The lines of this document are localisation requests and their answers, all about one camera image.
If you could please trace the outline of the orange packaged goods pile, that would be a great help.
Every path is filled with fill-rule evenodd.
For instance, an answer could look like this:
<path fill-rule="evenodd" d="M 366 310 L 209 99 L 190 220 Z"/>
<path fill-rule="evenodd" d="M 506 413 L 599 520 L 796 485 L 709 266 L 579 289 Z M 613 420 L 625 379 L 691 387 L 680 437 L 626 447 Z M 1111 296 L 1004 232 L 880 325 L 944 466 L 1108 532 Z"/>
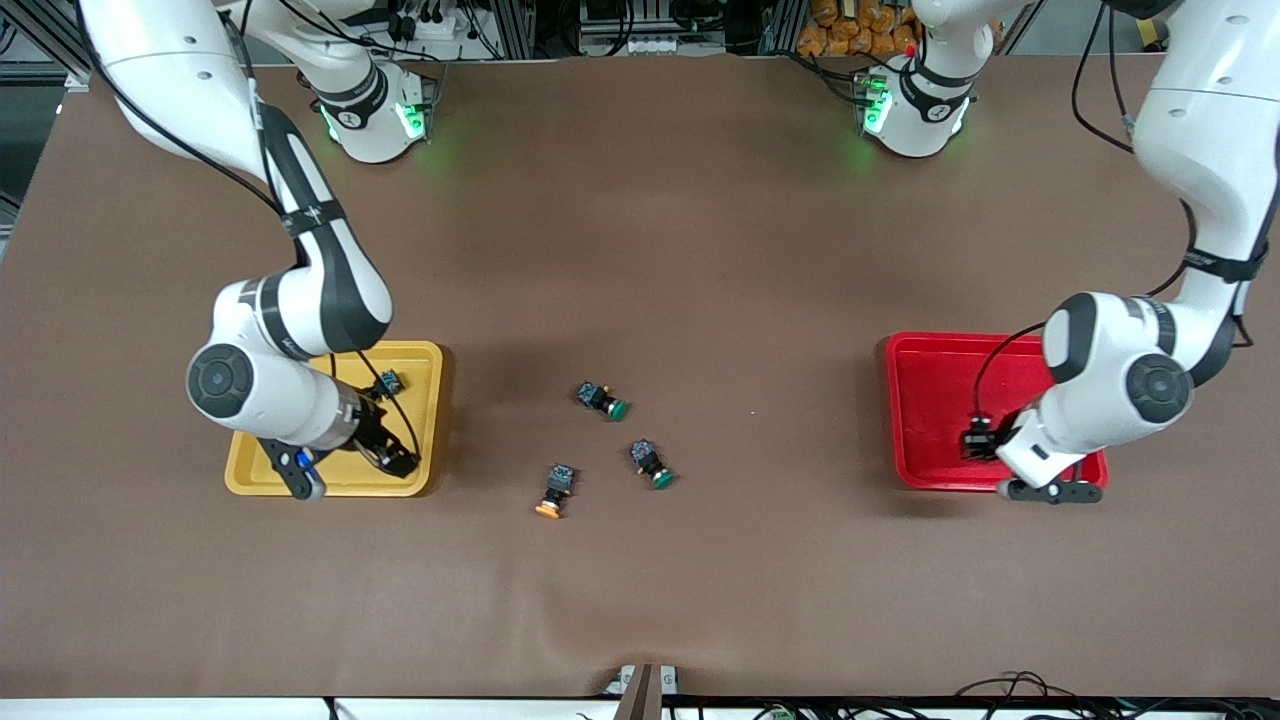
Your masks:
<path fill-rule="evenodd" d="M 806 0 L 795 51 L 803 56 L 913 54 L 923 24 L 909 0 Z"/>

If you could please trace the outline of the red plastic tray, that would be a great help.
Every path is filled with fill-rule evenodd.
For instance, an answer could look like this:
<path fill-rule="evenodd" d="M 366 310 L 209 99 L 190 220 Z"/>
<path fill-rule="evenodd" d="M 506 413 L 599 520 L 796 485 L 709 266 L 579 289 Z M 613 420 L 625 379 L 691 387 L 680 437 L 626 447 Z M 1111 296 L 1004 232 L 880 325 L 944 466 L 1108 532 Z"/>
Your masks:
<path fill-rule="evenodd" d="M 1021 402 L 1050 387 L 1050 373 L 1033 331 L 1002 334 L 900 332 L 888 338 L 884 369 L 893 461 L 910 488 L 993 493 L 1012 478 L 1000 461 L 969 462 L 960 434 L 972 416 L 1002 420 Z M 1057 480 L 1083 480 L 1103 489 L 1108 466 L 1102 452 L 1062 471 Z"/>

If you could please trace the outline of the green push button switch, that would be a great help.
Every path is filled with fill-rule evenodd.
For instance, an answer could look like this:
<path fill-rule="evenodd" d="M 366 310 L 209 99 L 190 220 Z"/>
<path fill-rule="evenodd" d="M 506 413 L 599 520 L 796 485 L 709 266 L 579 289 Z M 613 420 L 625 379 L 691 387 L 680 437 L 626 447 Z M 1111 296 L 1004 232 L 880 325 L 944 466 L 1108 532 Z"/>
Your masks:
<path fill-rule="evenodd" d="M 636 473 L 646 477 L 653 489 L 664 489 L 676 480 L 676 473 L 666 465 L 652 441 L 639 439 L 634 442 L 628 455 L 636 466 Z"/>
<path fill-rule="evenodd" d="M 628 404 L 622 398 L 614 397 L 608 386 L 599 386 L 591 382 L 584 382 L 576 389 L 576 400 L 584 407 L 599 413 L 609 421 L 623 420 L 628 411 Z"/>

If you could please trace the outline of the metal table edge bracket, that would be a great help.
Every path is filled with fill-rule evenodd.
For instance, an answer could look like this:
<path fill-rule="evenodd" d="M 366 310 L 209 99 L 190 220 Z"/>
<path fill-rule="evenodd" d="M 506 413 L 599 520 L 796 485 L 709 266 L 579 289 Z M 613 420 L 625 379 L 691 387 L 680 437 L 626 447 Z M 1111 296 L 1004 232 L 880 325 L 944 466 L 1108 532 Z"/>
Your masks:
<path fill-rule="evenodd" d="M 678 694 L 678 667 L 666 664 L 623 665 L 603 692 L 618 700 L 612 720 L 678 720 L 667 705 Z"/>

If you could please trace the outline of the long white power strip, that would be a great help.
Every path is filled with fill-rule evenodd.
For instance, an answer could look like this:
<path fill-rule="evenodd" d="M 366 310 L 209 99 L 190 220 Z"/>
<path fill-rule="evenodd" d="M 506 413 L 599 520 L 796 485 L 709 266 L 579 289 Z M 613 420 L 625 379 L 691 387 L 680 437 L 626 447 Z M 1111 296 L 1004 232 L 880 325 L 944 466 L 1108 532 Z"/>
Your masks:
<path fill-rule="evenodd" d="M 726 53 L 721 35 L 635 35 L 614 49 L 617 38 L 582 36 L 579 53 L 584 56 L 712 56 Z"/>

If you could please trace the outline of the yellow plastic tray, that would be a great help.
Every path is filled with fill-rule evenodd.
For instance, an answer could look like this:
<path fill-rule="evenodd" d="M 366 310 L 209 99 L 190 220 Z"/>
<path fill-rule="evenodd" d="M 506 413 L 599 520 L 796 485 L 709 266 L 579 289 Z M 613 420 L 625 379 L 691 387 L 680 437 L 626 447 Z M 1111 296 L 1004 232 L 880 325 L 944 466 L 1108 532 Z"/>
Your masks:
<path fill-rule="evenodd" d="M 429 341 L 383 341 L 366 352 L 372 366 L 394 372 L 402 384 L 399 406 L 381 400 L 384 423 L 408 448 L 419 448 L 420 464 L 407 477 L 378 470 L 355 451 L 335 451 L 303 469 L 325 483 L 326 498 L 407 498 L 420 495 L 431 482 L 433 450 L 442 396 L 444 356 Z M 273 468 L 273 459 L 259 439 L 236 432 L 228 454 L 224 482 L 239 496 L 291 497 L 285 482 Z"/>

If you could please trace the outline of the white power strip with plugs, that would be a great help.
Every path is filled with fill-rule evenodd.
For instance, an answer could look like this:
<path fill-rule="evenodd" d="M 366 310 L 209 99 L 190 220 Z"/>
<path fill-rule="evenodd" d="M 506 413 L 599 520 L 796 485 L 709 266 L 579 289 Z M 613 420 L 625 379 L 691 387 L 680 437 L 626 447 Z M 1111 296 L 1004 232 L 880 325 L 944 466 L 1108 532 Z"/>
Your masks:
<path fill-rule="evenodd" d="M 477 38 L 461 0 L 387 0 L 387 31 L 394 44 Z"/>

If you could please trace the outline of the aluminium frame strut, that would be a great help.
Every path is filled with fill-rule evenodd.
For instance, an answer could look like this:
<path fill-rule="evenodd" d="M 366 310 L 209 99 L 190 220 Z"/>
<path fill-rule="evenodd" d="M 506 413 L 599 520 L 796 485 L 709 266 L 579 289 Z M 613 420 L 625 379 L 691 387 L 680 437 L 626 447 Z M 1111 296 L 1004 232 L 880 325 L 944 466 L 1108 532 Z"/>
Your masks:
<path fill-rule="evenodd" d="M 88 88 L 78 0 L 0 0 L 0 88 Z"/>

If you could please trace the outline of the aluminium frame post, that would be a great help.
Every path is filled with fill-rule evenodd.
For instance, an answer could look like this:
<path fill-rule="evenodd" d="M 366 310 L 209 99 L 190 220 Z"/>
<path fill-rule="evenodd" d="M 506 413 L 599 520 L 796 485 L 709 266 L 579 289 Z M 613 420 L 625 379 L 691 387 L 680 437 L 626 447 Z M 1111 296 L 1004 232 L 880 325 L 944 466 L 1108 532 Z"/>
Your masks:
<path fill-rule="evenodd" d="M 768 13 L 759 41 L 760 53 L 795 53 L 799 36 L 810 17 L 809 0 L 762 0 L 762 5 Z"/>
<path fill-rule="evenodd" d="M 507 60 L 531 60 L 536 33 L 538 0 L 488 0 Z"/>

